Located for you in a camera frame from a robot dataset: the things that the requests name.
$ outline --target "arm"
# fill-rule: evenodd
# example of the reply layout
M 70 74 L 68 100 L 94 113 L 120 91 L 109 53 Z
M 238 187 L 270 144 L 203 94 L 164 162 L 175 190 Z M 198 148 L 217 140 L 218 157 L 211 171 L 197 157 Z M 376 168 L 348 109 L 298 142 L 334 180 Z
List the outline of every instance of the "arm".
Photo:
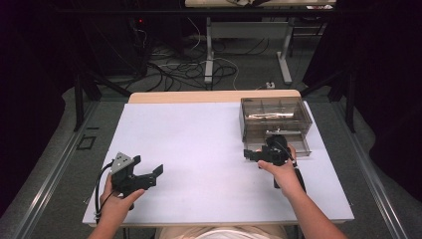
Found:
M 292 157 L 296 158 L 295 149 L 290 145 L 289 148 L 291 149 Z M 258 165 L 274 175 L 283 194 L 292 204 L 307 239 L 346 238 L 302 190 L 290 160 L 282 166 L 275 166 L 263 160 L 258 161 Z
M 105 182 L 105 191 L 100 197 L 100 201 L 103 204 L 101 209 L 102 217 L 89 238 L 113 238 L 118 227 L 126 217 L 129 207 L 144 192 L 143 189 L 139 189 L 132 192 L 126 198 L 119 198 L 119 192 L 112 191 L 111 176 L 109 175 Z

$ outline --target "black curtain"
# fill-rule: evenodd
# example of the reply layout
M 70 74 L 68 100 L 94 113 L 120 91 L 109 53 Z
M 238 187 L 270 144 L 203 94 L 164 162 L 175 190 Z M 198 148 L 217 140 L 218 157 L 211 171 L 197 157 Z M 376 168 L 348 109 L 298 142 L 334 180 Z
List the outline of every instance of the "black curtain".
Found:
M 330 20 L 304 83 L 356 70 L 355 106 L 376 135 L 371 159 L 422 201 L 422 8 L 416 2 L 338 1 L 339 9 L 376 7 Z M 346 79 L 341 75 L 329 85 L 346 93 Z
M 43 21 L 38 1 L 0 6 L 1 142 L 0 213 L 31 173 L 65 109 L 73 86 L 63 46 Z

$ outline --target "desk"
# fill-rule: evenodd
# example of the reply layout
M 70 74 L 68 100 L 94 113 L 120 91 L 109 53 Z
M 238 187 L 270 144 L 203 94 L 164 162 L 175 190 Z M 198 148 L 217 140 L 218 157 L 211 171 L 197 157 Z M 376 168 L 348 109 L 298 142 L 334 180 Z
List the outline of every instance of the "desk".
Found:
M 263 3 L 260 7 L 293 7 L 293 6 L 320 6 L 334 5 L 335 0 L 271 0 Z M 215 7 L 238 7 L 226 0 L 186 0 L 186 7 L 215 8 Z M 207 64 L 205 67 L 205 84 L 212 83 L 213 59 L 212 38 L 274 38 L 284 39 L 282 51 L 277 53 L 277 58 L 282 71 L 285 84 L 292 83 L 286 55 L 295 25 L 295 18 L 289 22 L 217 22 L 212 23 L 207 18 Z
M 122 226 L 296 224 L 273 176 L 243 156 L 240 99 L 298 96 L 297 91 L 138 93 L 125 105 L 105 157 L 141 155 L 134 174 L 164 164 L 164 172 L 135 202 Z M 314 123 L 310 156 L 301 157 L 308 195 L 333 222 L 353 219 Z M 83 222 L 95 225 L 94 197 Z

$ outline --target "power cord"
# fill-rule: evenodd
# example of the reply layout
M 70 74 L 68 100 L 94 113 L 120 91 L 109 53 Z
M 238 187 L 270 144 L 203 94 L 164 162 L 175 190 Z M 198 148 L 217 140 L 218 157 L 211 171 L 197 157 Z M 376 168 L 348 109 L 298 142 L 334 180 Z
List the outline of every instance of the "power cord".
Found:
M 298 167 L 298 162 L 292 157 L 292 155 L 289 153 L 289 151 L 285 147 L 283 147 L 277 141 L 274 141 L 274 142 L 278 144 L 279 147 L 289 156 L 289 159 L 292 161 L 293 167 L 295 169 L 295 174 L 298 177 L 299 183 L 301 184 L 301 187 L 304 190 L 304 192 L 307 192 L 307 189 L 305 188 L 304 178 L 302 177 L 301 171 L 299 170 L 299 167 Z
M 97 224 L 99 224 L 100 222 L 100 218 L 102 216 L 102 208 L 104 206 L 104 203 L 106 203 L 106 201 L 109 199 L 109 197 L 113 194 L 113 192 L 106 198 L 105 202 L 100 205 L 100 193 L 99 193 L 99 189 L 100 189 L 100 183 L 102 181 L 102 177 L 104 172 L 112 166 L 112 163 L 114 162 L 114 159 L 111 161 L 111 163 L 107 164 L 105 167 L 103 167 L 102 171 L 99 174 L 99 177 L 97 179 L 97 185 L 96 185 L 96 221 Z

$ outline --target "transparent container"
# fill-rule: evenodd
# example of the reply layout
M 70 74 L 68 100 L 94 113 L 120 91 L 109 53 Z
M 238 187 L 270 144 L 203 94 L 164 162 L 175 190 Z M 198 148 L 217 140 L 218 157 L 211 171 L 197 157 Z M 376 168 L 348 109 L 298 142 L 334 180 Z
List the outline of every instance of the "transparent container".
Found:
M 311 153 L 306 136 L 313 122 L 300 97 L 242 98 L 239 120 L 246 149 L 259 149 L 271 134 L 282 134 L 298 156 Z

